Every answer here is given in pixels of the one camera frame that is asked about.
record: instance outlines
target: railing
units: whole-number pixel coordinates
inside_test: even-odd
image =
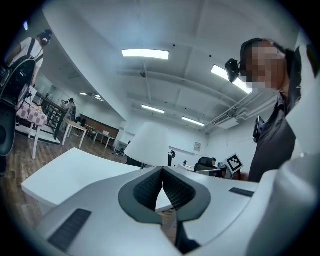
[[[38,101],[42,101],[40,103],[43,113],[47,115],[47,124],[46,126],[50,127],[53,132],[46,131],[49,134],[53,134],[54,139],[57,139],[58,133],[61,127],[62,122],[64,121],[64,117],[67,113],[66,110],[52,102],[46,97],[43,97],[39,92],[36,93],[36,96],[40,99],[34,99],[36,100],[35,103],[39,104]]]

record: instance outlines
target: backpack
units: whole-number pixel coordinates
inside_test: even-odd
[[[0,101],[5,100],[13,106],[19,106],[28,92],[32,82],[36,64],[44,57],[42,54],[34,59],[30,54],[36,40],[31,39],[31,44],[25,56],[17,59],[9,66],[0,79]]]
[[[76,108],[76,105],[74,105],[71,110],[71,115],[76,115],[76,114],[77,114],[77,108]]]

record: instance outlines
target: white lampshade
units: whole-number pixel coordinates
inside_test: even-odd
[[[169,154],[167,129],[159,124],[144,123],[124,153],[149,166],[167,166]]]

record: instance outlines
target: white table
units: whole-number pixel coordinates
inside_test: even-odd
[[[97,139],[97,137],[98,137],[98,134],[101,134],[101,135],[102,135],[102,139],[101,139],[101,142],[100,142],[100,143],[102,143],[102,141],[104,140],[104,137],[107,137],[107,138],[108,138],[108,141],[107,141],[106,144],[105,144],[105,148],[107,148],[110,140],[115,140],[115,139],[116,139],[116,138],[114,138],[114,137],[112,137],[112,136],[110,136],[110,135],[104,134],[104,133],[101,132],[101,131],[96,131],[96,134],[95,134],[94,139],[93,139],[94,142],[96,141],[96,139]]]
[[[32,151],[32,159],[36,159],[40,130],[47,123],[48,116],[45,115],[41,110],[39,110],[38,106],[32,102],[30,104],[24,102],[24,104],[17,111],[16,116],[31,122],[31,127],[28,135],[29,139],[31,138],[34,124],[37,125]]]
[[[191,167],[191,166],[183,166],[182,164],[178,164],[177,168],[182,169],[182,170],[187,170],[189,172],[193,172],[195,170],[195,168]]]
[[[84,141],[84,138],[86,136],[87,129],[83,128],[81,125],[77,124],[76,122],[71,121],[70,119],[66,119],[65,118],[65,119],[63,119],[63,121],[66,122],[68,126],[67,126],[67,128],[65,130],[65,134],[63,136],[62,146],[65,145],[66,139],[67,139],[67,137],[69,138],[71,130],[72,130],[72,127],[74,127],[74,128],[77,128],[77,129],[83,131],[82,137],[81,137],[81,140],[80,140],[80,144],[79,144],[79,149],[80,149],[81,145],[82,145],[82,142]]]
[[[22,184],[22,190],[39,202],[43,214],[86,186],[112,177],[140,170],[140,167],[106,160],[73,148],[38,170]],[[157,212],[172,208],[162,189]]]

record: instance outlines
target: table leg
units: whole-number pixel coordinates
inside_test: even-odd
[[[96,134],[94,136],[94,139],[93,139],[94,142],[96,142],[97,137],[98,137],[98,132],[96,132]]]
[[[68,124],[68,126],[66,127],[66,130],[65,130],[65,133],[64,133],[64,136],[63,136],[63,141],[62,141],[62,146],[65,145],[65,142],[66,142],[66,138],[67,138],[67,135],[68,135],[68,132],[69,132],[69,129],[70,129],[70,124]]]
[[[29,136],[28,136],[29,139],[31,138],[31,132],[32,132],[33,128],[34,128],[34,123],[32,122],[31,127],[30,127],[30,131],[29,131]]]
[[[68,138],[70,137],[71,130],[72,130],[72,126],[70,127],[70,130],[69,130],[69,133],[68,133]]]
[[[105,144],[105,148],[108,147],[109,141],[110,141],[110,138],[108,138],[108,141],[107,141],[106,144]]]
[[[82,138],[81,138],[81,140],[80,140],[80,144],[79,144],[79,149],[81,149],[81,145],[82,145],[82,142],[84,141],[84,138],[85,138],[85,136],[86,136],[86,131],[83,131],[83,134],[82,134]]]
[[[38,125],[38,128],[36,129],[36,133],[35,133],[35,138],[34,138],[32,159],[36,159],[37,144],[38,144],[38,139],[39,139],[40,130],[41,130],[41,126]]]

